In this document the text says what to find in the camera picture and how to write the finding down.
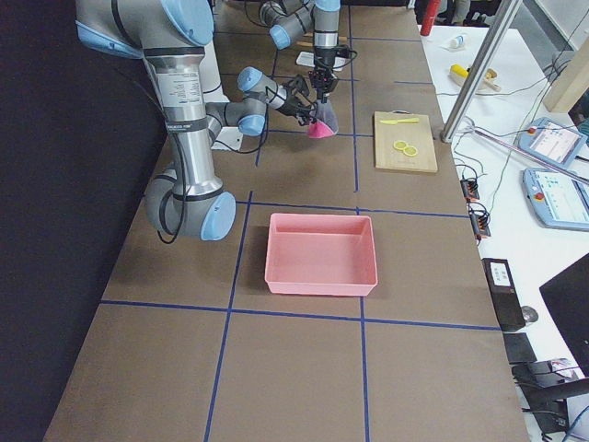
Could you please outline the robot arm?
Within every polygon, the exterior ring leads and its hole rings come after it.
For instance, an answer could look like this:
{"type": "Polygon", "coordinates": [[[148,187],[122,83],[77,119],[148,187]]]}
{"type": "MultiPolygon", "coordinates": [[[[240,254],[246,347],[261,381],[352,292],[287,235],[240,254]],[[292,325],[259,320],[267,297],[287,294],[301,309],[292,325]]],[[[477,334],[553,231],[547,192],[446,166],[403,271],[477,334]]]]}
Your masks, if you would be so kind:
{"type": "Polygon", "coordinates": [[[259,6],[260,23],[269,29],[277,49],[286,49],[305,34],[312,34],[314,67],[309,80],[323,103],[338,83],[334,67],[341,50],[340,10],[341,2],[331,0],[265,1],[259,6]]]}
{"type": "Polygon", "coordinates": [[[302,77],[279,85],[248,67],[238,77],[239,102],[205,98],[202,66],[212,59],[214,20],[206,1],[78,1],[78,38],[95,51],[140,59],[174,147],[173,161],[148,185],[145,208],[159,235],[220,240],[233,226],[236,199],[214,171],[212,147],[226,127],[261,134],[269,108],[314,121],[302,77]]]}

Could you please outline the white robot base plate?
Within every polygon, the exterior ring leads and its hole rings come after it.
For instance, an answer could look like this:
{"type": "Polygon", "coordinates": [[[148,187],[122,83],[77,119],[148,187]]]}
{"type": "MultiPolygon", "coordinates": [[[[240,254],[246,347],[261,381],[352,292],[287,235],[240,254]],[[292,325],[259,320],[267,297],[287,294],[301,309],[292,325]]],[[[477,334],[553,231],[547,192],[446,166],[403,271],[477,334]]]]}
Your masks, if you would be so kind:
{"type": "Polygon", "coordinates": [[[213,150],[240,150],[243,134],[237,127],[224,127],[212,145],[213,150]]]}

